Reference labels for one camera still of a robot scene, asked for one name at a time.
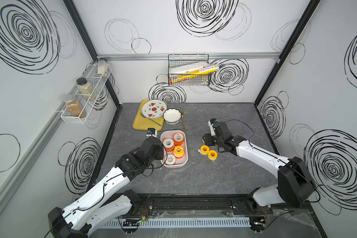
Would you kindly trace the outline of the watermelon pattern plate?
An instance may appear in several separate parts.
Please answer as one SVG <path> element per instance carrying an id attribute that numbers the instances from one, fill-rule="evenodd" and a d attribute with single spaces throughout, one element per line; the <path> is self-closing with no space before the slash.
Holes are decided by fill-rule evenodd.
<path id="1" fill-rule="evenodd" d="M 164 101 L 150 100 L 142 106 L 141 113 L 145 118 L 158 119 L 163 116 L 166 110 L 167 104 Z"/>

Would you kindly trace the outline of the silver left wall rail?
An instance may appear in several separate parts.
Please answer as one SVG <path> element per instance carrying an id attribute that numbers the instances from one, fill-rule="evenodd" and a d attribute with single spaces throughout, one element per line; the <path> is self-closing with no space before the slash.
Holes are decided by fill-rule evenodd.
<path id="1" fill-rule="evenodd" d="M 0 88 L 0 215 L 40 139 L 51 128 L 64 94 L 47 88 Z"/>

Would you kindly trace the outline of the spice jar brown contents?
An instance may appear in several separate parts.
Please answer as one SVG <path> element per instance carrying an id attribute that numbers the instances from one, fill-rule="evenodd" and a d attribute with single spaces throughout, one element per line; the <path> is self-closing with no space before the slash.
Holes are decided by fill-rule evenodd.
<path id="1" fill-rule="evenodd" d="M 85 118 L 86 112 L 74 94 L 67 94 L 64 98 L 66 109 L 73 117 Z"/>

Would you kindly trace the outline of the yellow tape roll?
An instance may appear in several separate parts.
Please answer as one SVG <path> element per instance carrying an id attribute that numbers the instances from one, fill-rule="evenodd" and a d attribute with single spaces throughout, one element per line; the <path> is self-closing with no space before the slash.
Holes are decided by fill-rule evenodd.
<path id="1" fill-rule="evenodd" d="M 207 155 L 209 151 L 210 149 L 207 145 L 202 145 L 201 148 L 199 149 L 199 153 L 202 155 Z"/>

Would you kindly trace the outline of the iridescent blue-green fork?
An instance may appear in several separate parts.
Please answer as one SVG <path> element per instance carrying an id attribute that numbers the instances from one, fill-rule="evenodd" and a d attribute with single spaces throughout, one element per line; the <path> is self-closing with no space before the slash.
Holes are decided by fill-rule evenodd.
<path id="1" fill-rule="evenodd" d="M 140 115 L 141 115 L 143 118 L 145 118 L 145 119 L 149 119 L 150 121 L 152 121 L 153 123 L 157 124 L 157 125 L 160 126 L 160 127 L 163 126 L 162 124 L 156 122 L 155 120 L 145 117 L 145 116 L 144 116 L 143 114 L 141 114 L 141 113 L 140 113 Z"/>

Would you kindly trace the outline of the orange tape roll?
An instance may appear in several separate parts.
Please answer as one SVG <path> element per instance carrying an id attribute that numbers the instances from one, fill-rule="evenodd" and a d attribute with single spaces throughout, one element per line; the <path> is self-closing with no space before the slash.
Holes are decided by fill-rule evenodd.
<path id="1" fill-rule="evenodd" d="M 184 134 L 180 132 L 174 134 L 173 141 L 175 146 L 182 146 L 185 141 Z"/>
<path id="2" fill-rule="evenodd" d="M 167 152 L 173 152 L 175 149 L 174 141 L 170 138 L 167 138 L 163 141 L 163 145 Z"/>
<path id="3" fill-rule="evenodd" d="M 168 154 L 165 158 L 164 164 L 167 166 L 174 165 L 176 163 L 176 157 L 173 154 Z"/>

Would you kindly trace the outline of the white plastic storage box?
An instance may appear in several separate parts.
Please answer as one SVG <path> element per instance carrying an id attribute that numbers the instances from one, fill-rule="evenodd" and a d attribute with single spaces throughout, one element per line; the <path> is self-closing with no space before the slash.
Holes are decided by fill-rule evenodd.
<path id="1" fill-rule="evenodd" d="M 185 154 L 184 154 L 184 156 L 183 156 L 182 158 L 180 158 L 180 159 L 177 159 L 177 158 L 176 158 L 176 163 L 175 163 L 174 165 L 167 166 L 167 165 L 164 164 L 165 158 L 166 158 L 166 156 L 167 156 L 168 154 L 174 154 L 174 152 L 167 152 L 166 149 L 164 148 L 165 158 L 161 161 L 161 164 L 162 164 L 163 166 L 165 166 L 166 168 L 180 168 L 180 167 L 183 167 L 183 166 L 187 163 L 187 161 L 188 161 L 188 149 L 187 149 L 187 143 L 186 143 L 186 135 L 185 135 L 185 133 L 184 133 L 183 131 L 180 131 L 180 130 L 165 131 L 165 132 L 163 132 L 163 133 L 160 135 L 160 140 L 162 141 L 162 143 L 163 143 L 163 141 L 164 141 L 165 139 L 167 139 L 167 138 L 170 138 L 170 139 L 173 140 L 174 134 L 176 134 L 176 133 L 178 133 L 178 132 L 183 133 L 183 134 L 184 134 L 184 137 L 185 137 L 185 141 L 184 141 L 184 143 L 183 143 L 183 145 L 182 145 L 182 147 L 183 147 L 184 150 L 185 150 Z"/>

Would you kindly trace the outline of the black vertical frame post left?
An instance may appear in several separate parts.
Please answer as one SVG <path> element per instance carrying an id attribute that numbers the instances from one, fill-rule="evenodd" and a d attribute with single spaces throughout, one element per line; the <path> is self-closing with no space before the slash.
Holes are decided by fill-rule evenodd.
<path id="1" fill-rule="evenodd" d="M 86 46 L 86 49 L 88 50 L 88 52 L 90 54 L 90 57 L 92 58 L 93 61 L 96 61 L 97 57 L 98 57 L 97 51 L 88 35 L 88 32 L 84 26 L 83 21 L 78 13 L 77 7 L 75 6 L 75 4 L 72 0 L 63 0 L 63 2 L 64 2 L 64 5 L 65 5 L 70 17 L 73 20 L 74 25 L 76 26 L 76 28 L 84 42 L 84 45 Z M 110 93 L 111 98 L 113 99 L 113 102 L 115 103 L 115 106 L 117 108 L 121 108 L 122 105 L 120 104 L 120 101 L 115 93 L 115 90 L 109 80 L 107 80 L 107 82 L 106 82 L 106 88 L 107 88 L 108 92 Z"/>

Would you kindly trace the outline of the yellow white foil box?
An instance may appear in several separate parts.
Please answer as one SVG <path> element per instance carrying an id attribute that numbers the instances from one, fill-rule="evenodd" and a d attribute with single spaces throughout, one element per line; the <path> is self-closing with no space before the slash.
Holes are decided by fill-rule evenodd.
<path id="1" fill-rule="evenodd" d="M 188 80 L 195 80 L 203 83 L 208 81 L 208 74 L 214 73 L 218 70 L 218 64 L 209 64 L 205 61 L 170 67 L 168 73 L 168 82 L 170 84 L 177 84 Z"/>

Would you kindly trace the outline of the yellow tape roll end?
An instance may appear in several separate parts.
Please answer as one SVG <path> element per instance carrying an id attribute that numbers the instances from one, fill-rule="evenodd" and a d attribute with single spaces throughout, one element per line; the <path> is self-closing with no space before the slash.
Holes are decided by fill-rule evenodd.
<path id="1" fill-rule="evenodd" d="M 177 158 L 177 159 L 180 159 L 184 156 L 185 154 L 185 150 L 182 146 L 176 146 L 174 148 L 174 156 Z"/>

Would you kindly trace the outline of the orange tape roll front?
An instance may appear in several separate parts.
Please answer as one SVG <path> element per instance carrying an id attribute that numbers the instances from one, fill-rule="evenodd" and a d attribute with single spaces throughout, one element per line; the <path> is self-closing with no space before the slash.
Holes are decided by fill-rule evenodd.
<path id="1" fill-rule="evenodd" d="M 175 149 L 174 141 L 170 138 L 167 138 L 163 141 L 163 145 L 167 152 L 173 152 Z"/>

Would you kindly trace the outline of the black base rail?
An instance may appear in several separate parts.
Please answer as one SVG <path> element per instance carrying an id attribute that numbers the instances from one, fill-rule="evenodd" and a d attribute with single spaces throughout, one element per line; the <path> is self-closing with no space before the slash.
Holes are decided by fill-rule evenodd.
<path id="1" fill-rule="evenodd" d="M 126 217 L 148 216 L 156 217 L 163 212 L 171 211 L 221 211 L 231 212 L 233 215 L 263 216 L 273 214 L 274 209 L 284 211 L 309 209 L 306 202 L 295 208 L 285 203 L 260 208 L 252 205 L 252 199 L 246 194 L 221 195 L 174 195 L 174 194 L 139 194 L 139 206 L 132 208 Z"/>

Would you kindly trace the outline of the black vertical frame post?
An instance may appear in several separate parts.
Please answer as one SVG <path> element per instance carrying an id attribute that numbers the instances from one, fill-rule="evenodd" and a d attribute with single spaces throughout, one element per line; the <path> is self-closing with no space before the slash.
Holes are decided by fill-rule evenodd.
<path id="1" fill-rule="evenodd" d="M 83 21 L 78 13 L 77 7 L 75 6 L 75 4 L 72 0 L 63 0 L 63 2 L 64 2 L 64 5 L 65 5 L 70 17 L 73 20 L 74 25 L 76 26 L 76 28 L 84 42 L 84 45 L 86 46 L 86 49 L 88 50 L 88 52 L 90 54 L 90 57 L 92 58 L 93 61 L 96 61 L 97 57 L 98 57 L 97 51 L 88 35 L 88 32 L 84 26 Z M 111 98 L 113 99 L 113 102 L 115 103 L 115 106 L 117 108 L 121 108 L 122 105 L 120 104 L 120 101 L 115 93 L 115 90 L 109 80 L 107 80 L 107 82 L 106 82 L 106 88 L 107 88 L 108 92 L 110 93 Z"/>
<path id="2" fill-rule="evenodd" d="M 312 15 L 314 14 L 315 10 L 319 6 L 321 0 L 311 0 L 309 1 L 306 9 L 304 10 L 301 18 L 299 19 L 295 29 L 293 30 L 291 36 L 289 37 L 283 51 L 279 55 L 279 61 L 274 65 L 272 70 L 270 71 L 265 83 L 263 84 L 263 87 L 261 88 L 254 105 L 257 107 L 260 102 L 262 101 L 264 95 L 268 91 L 271 83 L 274 81 L 276 75 L 280 71 L 281 67 L 283 66 L 285 60 L 290 54 L 290 51 L 294 47 L 295 43 L 297 40 L 300 38 L 300 35 L 302 34 L 303 30 L 305 29 L 306 25 L 308 24 L 309 20 L 311 19 Z"/>

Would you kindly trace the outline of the black vertical frame post right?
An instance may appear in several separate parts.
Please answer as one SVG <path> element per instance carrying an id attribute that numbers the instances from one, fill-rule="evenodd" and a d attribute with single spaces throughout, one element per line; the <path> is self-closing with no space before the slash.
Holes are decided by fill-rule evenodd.
<path id="1" fill-rule="evenodd" d="M 265 83 L 263 84 L 263 87 L 261 88 L 254 105 L 257 107 L 260 102 L 262 101 L 264 95 L 268 91 L 271 83 L 274 81 L 276 75 L 280 71 L 281 67 L 283 66 L 285 60 L 290 54 L 290 51 L 294 47 L 295 43 L 297 40 L 300 38 L 300 35 L 302 34 L 303 30 L 305 29 L 306 25 L 308 24 L 309 20 L 311 19 L 312 15 L 314 14 L 315 10 L 319 6 L 321 0 L 311 0 L 309 1 L 306 9 L 304 10 L 301 18 L 299 19 L 295 29 L 293 30 L 291 36 L 289 37 L 283 51 L 279 55 L 279 61 L 274 65 L 272 70 L 270 71 Z"/>

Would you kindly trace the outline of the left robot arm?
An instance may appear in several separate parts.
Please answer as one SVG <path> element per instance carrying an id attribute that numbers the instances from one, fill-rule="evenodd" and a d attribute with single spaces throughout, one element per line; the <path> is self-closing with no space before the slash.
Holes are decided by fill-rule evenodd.
<path id="1" fill-rule="evenodd" d="M 65 208 L 54 208 L 48 214 L 54 238 L 88 238 L 109 221 L 136 212 L 140 197 L 127 190 L 115 200 L 110 198 L 145 170 L 152 170 L 155 160 L 163 160 L 165 147 L 160 139 L 150 136 L 142 145 L 124 154 L 111 170 L 77 201 Z"/>

